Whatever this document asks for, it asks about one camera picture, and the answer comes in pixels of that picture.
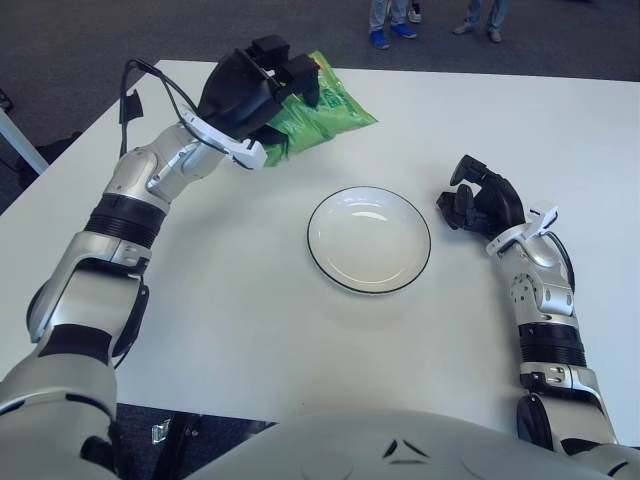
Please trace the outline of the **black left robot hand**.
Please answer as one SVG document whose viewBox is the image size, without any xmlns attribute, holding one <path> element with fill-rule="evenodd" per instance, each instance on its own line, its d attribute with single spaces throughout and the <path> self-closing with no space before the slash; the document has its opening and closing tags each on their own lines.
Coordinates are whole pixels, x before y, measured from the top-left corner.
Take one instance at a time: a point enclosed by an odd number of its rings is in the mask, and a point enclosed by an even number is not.
<svg viewBox="0 0 640 480">
<path fill-rule="evenodd" d="M 288 136 L 269 125 L 291 95 L 319 103 L 319 66 L 309 55 L 289 56 L 290 44 L 272 34 L 226 55 L 208 77 L 197 113 L 227 136 L 284 146 Z"/>
</svg>

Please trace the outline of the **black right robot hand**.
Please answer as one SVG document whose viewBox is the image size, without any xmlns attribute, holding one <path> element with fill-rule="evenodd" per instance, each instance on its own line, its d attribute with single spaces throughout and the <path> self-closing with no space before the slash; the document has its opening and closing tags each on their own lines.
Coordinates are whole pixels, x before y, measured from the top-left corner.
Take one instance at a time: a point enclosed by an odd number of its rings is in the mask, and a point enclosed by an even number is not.
<svg viewBox="0 0 640 480">
<path fill-rule="evenodd" d="M 436 201 L 447 225 L 492 240 L 525 223 L 524 209 L 512 184 L 470 155 L 457 164 L 450 185 Z"/>
</svg>

